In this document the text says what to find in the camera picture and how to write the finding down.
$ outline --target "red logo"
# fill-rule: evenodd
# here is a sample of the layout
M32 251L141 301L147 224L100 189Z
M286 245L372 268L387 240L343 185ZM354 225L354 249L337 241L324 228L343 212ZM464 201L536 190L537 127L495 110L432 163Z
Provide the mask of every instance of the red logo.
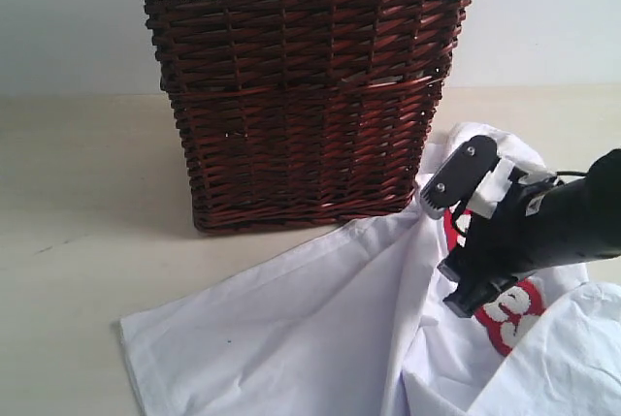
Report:
M458 227L466 231L470 219L471 214L465 212L457 221ZM449 250L458 243L463 244L462 237L451 225L450 211L444 215L444 231ZM487 329L494 348L506 356L544 312L541 292L531 280L525 279L509 288L493 303L481 307L474 317Z

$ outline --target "white wall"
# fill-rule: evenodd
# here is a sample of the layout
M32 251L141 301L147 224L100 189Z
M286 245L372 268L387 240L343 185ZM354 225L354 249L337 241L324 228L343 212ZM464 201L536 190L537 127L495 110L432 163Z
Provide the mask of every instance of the white wall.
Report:
M621 0L474 0L450 84L621 81ZM159 91L141 0L0 0L0 94Z

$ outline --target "woven wicker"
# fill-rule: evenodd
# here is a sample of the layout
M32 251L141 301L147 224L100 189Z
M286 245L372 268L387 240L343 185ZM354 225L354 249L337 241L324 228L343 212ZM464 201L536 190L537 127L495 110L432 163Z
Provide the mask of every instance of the woven wicker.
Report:
M470 0L145 0L206 232L399 211Z

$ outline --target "beige table surface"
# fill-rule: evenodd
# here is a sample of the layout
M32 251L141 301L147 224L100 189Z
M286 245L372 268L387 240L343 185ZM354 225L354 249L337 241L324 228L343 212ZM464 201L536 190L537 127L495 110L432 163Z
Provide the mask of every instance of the beige table surface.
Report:
M551 167L621 144L621 85L447 90L463 120L517 133ZM0 415L139 414L114 330L329 228L205 238L191 226L164 96L0 100ZM621 283L621 262L592 265Z

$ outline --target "brown wicker basket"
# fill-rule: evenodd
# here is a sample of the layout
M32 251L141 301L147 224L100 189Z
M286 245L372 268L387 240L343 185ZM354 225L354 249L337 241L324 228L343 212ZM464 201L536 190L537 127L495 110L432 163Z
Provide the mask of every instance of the brown wicker basket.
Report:
M470 0L145 0L206 232L399 211Z

